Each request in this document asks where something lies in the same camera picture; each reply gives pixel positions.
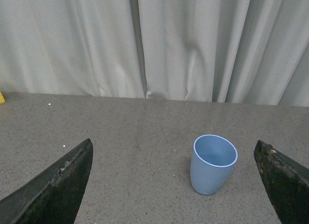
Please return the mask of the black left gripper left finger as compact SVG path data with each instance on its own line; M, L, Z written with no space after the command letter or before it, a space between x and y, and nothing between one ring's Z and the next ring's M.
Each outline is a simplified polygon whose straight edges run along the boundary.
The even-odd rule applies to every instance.
M0 201L2 224L75 222L93 162L93 144L85 139L28 183Z

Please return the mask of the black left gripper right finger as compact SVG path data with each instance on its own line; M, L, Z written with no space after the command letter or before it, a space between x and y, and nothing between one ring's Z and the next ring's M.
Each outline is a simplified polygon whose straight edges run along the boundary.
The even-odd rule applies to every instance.
M309 169L259 140L254 159L268 198L282 224L309 222Z

